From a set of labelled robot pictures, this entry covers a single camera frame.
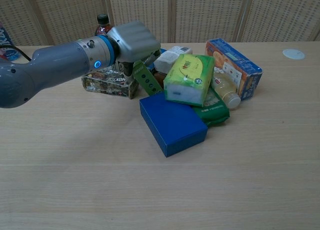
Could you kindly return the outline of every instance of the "bottle cap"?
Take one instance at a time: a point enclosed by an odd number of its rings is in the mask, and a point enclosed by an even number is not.
[[[109,17],[107,14],[99,14],[96,16],[96,19],[100,25],[107,25],[109,23]]]
[[[241,102],[241,98],[235,92],[231,92],[225,97],[225,104],[228,109],[235,109]]]

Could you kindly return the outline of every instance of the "wall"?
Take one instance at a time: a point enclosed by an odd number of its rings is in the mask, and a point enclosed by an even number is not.
[[[320,0],[0,0],[16,45],[55,45],[91,36],[96,16],[140,20],[161,42],[320,40]]]

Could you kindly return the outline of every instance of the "white bottle cap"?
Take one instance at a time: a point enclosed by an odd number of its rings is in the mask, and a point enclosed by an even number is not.
[[[230,92],[225,96],[225,104],[228,109],[235,109],[241,102],[241,98],[235,92]]]

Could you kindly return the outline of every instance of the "red bottle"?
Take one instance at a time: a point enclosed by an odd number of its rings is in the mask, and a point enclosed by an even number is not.
[[[96,19],[98,20],[99,26],[96,28],[94,35],[107,35],[107,32],[113,27],[109,22],[107,14],[99,14]]]

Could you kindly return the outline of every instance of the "pile of groceries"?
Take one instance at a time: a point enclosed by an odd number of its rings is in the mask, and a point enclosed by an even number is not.
[[[109,24],[106,18],[98,16],[99,28]],[[226,121],[230,110],[253,96],[263,72],[221,38],[208,40],[204,51],[197,55],[184,46],[161,49],[151,65],[134,63],[131,81],[116,62],[83,76],[82,85],[87,91],[130,99],[141,85],[149,95],[140,100],[141,115],[169,157],[203,142],[208,127]]]

